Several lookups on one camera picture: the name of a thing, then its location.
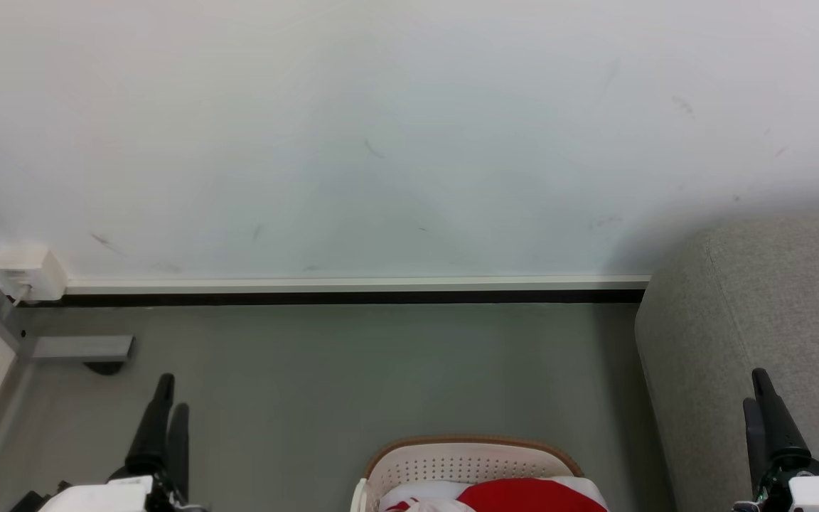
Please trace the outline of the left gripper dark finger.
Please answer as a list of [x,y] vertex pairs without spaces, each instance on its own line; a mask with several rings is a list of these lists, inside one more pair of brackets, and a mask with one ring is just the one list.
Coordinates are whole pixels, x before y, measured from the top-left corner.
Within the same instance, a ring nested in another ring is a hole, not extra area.
[[124,458],[130,474],[157,474],[168,466],[168,423],[173,409],[175,376],[160,376],[134,439]]
[[166,435],[166,473],[178,500],[189,495],[189,415],[188,404],[178,404],[171,414]]

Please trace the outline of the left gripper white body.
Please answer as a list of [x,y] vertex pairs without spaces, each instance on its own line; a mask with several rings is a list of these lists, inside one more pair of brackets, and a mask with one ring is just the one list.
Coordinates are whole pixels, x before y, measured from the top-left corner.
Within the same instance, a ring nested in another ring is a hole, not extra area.
[[189,503],[165,469],[128,474],[102,485],[69,486],[46,498],[39,511],[205,511]]

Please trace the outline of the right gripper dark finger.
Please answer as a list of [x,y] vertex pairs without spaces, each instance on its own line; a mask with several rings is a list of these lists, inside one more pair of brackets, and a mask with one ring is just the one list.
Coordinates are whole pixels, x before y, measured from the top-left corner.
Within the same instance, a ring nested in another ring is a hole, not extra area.
[[744,412],[745,437],[751,485],[754,493],[760,493],[764,477],[771,462],[766,434],[769,398],[747,398],[742,402]]
[[810,450],[800,434],[793,416],[788,411],[782,396],[778,395],[769,373],[763,368],[751,371],[754,396],[769,398],[766,434],[770,450],[770,467],[806,467],[810,461]]

